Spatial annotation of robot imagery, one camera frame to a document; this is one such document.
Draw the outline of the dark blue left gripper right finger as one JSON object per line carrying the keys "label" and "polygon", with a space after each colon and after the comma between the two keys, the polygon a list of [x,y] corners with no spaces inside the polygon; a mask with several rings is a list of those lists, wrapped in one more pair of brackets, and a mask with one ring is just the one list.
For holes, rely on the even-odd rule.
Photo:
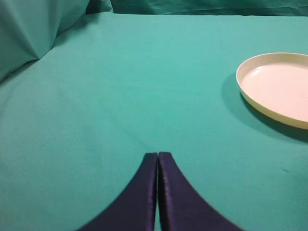
{"label": "dark blue left gripper right finger", "polygon": [[158,155],[158,208],[163,231],[240,231],[188,182],[171,153]]}

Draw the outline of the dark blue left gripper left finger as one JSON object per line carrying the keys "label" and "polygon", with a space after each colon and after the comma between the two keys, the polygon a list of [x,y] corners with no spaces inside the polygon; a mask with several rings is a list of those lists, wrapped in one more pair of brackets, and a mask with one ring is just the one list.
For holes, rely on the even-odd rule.
{"label": "dark blue left gripper left finger", "polygon": [[81,231],[153,231],[157,198],[157,153],[146,153],[121,194]]}

